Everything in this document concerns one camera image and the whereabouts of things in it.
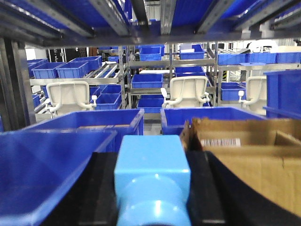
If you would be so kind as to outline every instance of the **white office chair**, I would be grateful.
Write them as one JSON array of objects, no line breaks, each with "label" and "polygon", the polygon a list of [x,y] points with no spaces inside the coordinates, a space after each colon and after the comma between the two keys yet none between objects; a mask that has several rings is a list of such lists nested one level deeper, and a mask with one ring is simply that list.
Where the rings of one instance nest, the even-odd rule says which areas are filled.
[{"label": "white office chair", "polygon": [[267,105],[267,78],[266,76],[249,77],[246,80],[246,100],[242,100],[244,91],[238,92],[239,102],[244,107],[260,115],[266,115],[263,109]]},{"label": "white office chair", "polygon": [[173,78],[170,81],[170,100],[166,100],[167,92],[161,88],[164,97],[163,108],[200,107],[209,102],[206,93],[206,76],[186,76]]},{"label": "white office chair", "polygon": [[45,101],[46,109],[51,117],[69,112],[93,110],[97,96],[93,95],[93,103],[89,103],[89,84],[85,81],[56,82],[46,86],[49,99]]}]

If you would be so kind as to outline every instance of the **metal shelving rack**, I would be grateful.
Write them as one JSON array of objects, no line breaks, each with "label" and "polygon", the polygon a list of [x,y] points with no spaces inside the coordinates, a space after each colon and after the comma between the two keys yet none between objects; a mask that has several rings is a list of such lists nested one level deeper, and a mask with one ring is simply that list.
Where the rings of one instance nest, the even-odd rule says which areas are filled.
[{"label": "metal shelving rack", "polygon": [[[0,2],[0,114],[5,130],[35,122],[25,43],[49,49],[301,37],[299,11],[290,11],[299,0],[263,0],[248,11],[255,1],[242,7],[236,4],[237,0],[219,0],[203,7],[199,1],[161,0],[161,21],[157,22],[149,22],[144,1],[131,0],[137,17],[135,23],[129,22],[117,2],[82,0],[70,5],[62,0]],[[224,13],[233,8],[238,13],[225,17]],[[191,13],[189,9],[201,9],[202,13]],[[119,63],[120,69],[125,68],[120,74],[121,81],[128,75],[130,64],[124,67]],[[87,81],[101,82],[89,78]]]}]

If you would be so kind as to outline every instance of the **blue storage crate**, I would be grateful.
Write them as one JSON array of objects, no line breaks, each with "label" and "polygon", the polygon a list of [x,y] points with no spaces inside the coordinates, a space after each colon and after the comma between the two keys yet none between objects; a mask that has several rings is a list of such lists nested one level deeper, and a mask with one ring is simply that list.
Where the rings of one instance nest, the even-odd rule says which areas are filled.
[{"label": "blue storage crate", "polygon": [[238,65],[246,63],[246,54],[219,54],[218,65]]},{"label": "blue storage crate", "polygon": [[277,53],[276,62],[278,64],[292,64],[301,62],[301,52]]},{"label": "blue storage crate", "polygon": [[301,119],[301,70],[266,72],[267,116]]},{"label": "blue storage crate", "polygon": [[120,85],[107,85],[107,87],[102,91],[102,93],[121,93]]},{"label": "blue storage crate", "polygon": [[56,68],[63,65],[64,62],[45,63],[33,68],[32,72],[36,79],[55,79],[58,78]]},{"label": "blue storage crate", "polygon": [[192,123],[193,118],[212,120],[264,120],[265,117],[235,107],[200,107],[162,109],[161,121],[164,135],[180,135],[185,121]]},{"label": "blue storage crate", "polygon": [[141,95],[141,99],[157,99],[163,98],[162,95]]},{"label": "blue storage crate", "polygon": [[87,62],[68,62],[56,68],[61,79],[79,79],[89,73]]},{"label": "blue storage crate", "polygon": [[73,112],[31,125],[23,130],[113,129],[118,132],[115,137],[115,151],[118,152],[124,135],[143,135],[143,114],[143,109]]},{"label": "blue storage crate", "polygon": [[161,60],[161,47],[143,47],[139,51],[141,61]]},{"label": "blue storage crate", "polygon": [[109,56],[108,60],[119,63],[119,56]]},{"label": "blue storage crate", "polygon": [[163,57],[164,56],[164,50],[165,50],[165,45],[163,44],[159,44],[159,45],[140,45],[140,46],[137,46],[137,49],[139,49],[139,51],[144,48],[144,47],[160,47],[161,48],[161,56]]},{"label": "blue storage crate", "polygon": [[45,94],[45,97],[46,97],[46,98],[49,98],[48,93],[47,93],[46,86],[42,86],[42,90],[43,90],[43,92],[44,92],[44,94]]},{"label": "blue storage crate", "polygon": [[90,86],[90,96],[96,95],[99,96],[101,94],[101,90],[98,86]]},{"label": "blue storage crate", "polygon": [[163,74],[135,74],[132,79],[133,88],[161,88]]},{"label": "blue storage crate", "polygon": [[238,92],[240,90],[244,91],[244,96],[242,97],[243,100],[246,99],[246,88],[237,84],[232,85],[223,85],[226,84],[225,82],[222,83],[222,92],[221,92],[221,100],[228,100],[234,101],[239,100]]},{"label": "blue storage crate", "polygon": [[145,113],[160,113],[163,103],[163,98],[144,98],[139,100],[137,108],[143,108]]},{"label": "blue storage crate", "polygon": [[180,50],[180,59],[181,60],[190,60],[190,59],[204,59],[205,51],[201,45],[192,45],[194,53],[182,53]]},{"label": "blue storage crate", "polygon": [[96,100],[96,110],[114,110],[118,109],[121,104],[121,94],[102,93]]},{"label": "blue storage crate", "polygon": [[38,226],[116,132],[0,134],[0,225]]},{"label": "blue storage crate", "polygon": [[248,63],[275,64],[277,53],[250,53],[246,55]]},{"label": "blue storage crate", "polygon": [[32,96],[32,100],[33,100],[33,107],[36,108],[37,106],[39,106],[41,104],[40,102],[40,96],[35,94]]},{"label": "blue storage crate", "polygon": [[96,70],[102,66],[102,57],[101,56],[88,56],[88,57],[78,57],[70,62],[88,62],[89,71]]}]

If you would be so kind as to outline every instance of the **shelf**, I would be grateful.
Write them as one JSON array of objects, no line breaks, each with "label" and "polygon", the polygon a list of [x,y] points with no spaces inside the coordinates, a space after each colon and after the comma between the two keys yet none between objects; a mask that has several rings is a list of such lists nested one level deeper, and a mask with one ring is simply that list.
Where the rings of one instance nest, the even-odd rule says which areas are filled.
[{"label": "shelf", "polygon": [[271,65],[252,65],[252,66],[242,66],[242,65],[226,65],[218,66],[220,71],[252,71],[252,70],[285,70],[285,69],[301,69],[301,64],[271,64]]},{"label": "shelf", "polygon": [[62,81],[86,81],[89,85],[117,84],[119,78],[86,78],[86,79],[30,79],[31,86],[45,86],[49,83]]}]

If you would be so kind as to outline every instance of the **metal bar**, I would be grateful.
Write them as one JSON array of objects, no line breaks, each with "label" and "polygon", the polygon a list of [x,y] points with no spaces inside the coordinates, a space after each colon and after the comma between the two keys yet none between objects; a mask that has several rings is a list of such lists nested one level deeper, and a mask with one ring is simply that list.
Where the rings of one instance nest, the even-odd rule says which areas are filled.
[{"label": "metal bar", "polygon": [[284,29],[293,27],[301,23],[301,8],[289,13],[288,15],[278,19],[271,25],[272,29]]},{"label": "metal bar", "polygon": [[99,72],[94,78],[99,78],[102,76],[107,70],[109,70],[110,65],[107,65],[101,72]]},{"label": "metal bar", "polygon": [[267,21],[271,15],[280,10],[286,10],[288,5],[296,4],[299,1],[296,0],[267,0],[258,4],[252,8],[246,14],[244,14],[238,23],[234,26],[234,30],[243,30],[247,27],[255,25],[259,22]]},{"label": "metal bar", "polygon": [[46,86],[53,82],[62,81],[86,81],[89,85],[99,85],[99,84],[117,84],[119,82],[118,78],[82,78],[82,79],[30,79],[30,84],[32,86]]},{"label": "metal bar", "polygon": [[116,8],[113,0],[89,0],[89,2],[118,35],[129,35],[127,24],[122,18],[121,13]]},{"label": "metal bar", "polygon": [[[214,87],[216,87],[216,77],[217,77],[217,59],[218,59],[218,42],[215,42],[215,50],[214,50],[214,55],[215,55],[215,62],[214,62]],[[214,92],[215,95],[213,95],[213,106],[216,106],[216,92]]]},{"label": "metal bar", "polygon": [[127,107],[126,104],[126,88],[124,83],[124,67],[123,67],[123,49],[122,46],[118,46],[119,55],[119,71],[120,71],[120,84],[121,84],[121,99],[122,99],[122,109]]},{"label": "metal bar", "polygon": [[161,34],[170,34],[171,26],[174,18],[174,9],[176,1],[174,0],[161,0]]},{"label": "metal bar", "polygon": [[139,25],[148,25],[144,0],[131,0]]},{"label": "metal bar", "polygon": [[55,20],[67,26],[70,30],[85,36],[94,37],[94,30],[77,19],[68,10],[64,9],[54,0],[26,0],[40,11],[50,15]]},{"label": "metal bar", "polygon": [[113,74],[113,72],[115,72],[115,70],[117,69],[118,65],[115,65],[105,76],[104,78],[109,78],[109,76],[111,74]]},{"label": "metal bar", "polygon": [[196,33],[206,33],[235,0],[215,0],[203,16]]},{"label": "metal bar", "polygon": [[59,31],[0,2],[0,19],[47,38],[61,38]]}]

